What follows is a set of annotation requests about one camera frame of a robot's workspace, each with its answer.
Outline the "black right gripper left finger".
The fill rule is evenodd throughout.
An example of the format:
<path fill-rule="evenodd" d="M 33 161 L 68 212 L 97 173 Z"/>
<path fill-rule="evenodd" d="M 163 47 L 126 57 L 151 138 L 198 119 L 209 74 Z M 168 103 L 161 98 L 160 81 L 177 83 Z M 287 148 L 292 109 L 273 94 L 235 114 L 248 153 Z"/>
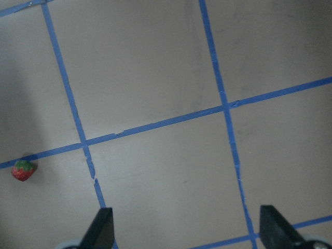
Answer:
<path fill-rule="evenodd" d="M 113 248 L 115 242 L 113 209 L 100 208 L 86 234 L 80 242 L 79 248 Z"/>

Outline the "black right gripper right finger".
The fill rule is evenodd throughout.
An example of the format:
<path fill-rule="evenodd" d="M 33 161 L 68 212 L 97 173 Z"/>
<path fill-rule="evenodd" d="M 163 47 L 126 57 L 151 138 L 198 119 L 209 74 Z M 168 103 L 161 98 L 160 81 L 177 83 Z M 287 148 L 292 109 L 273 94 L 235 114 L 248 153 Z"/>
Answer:
<path fill-rule="evenodd" d="M 305 239 L 273 205 L 261 205 L 259 236 L 265 248 L 300 248 Z"/>

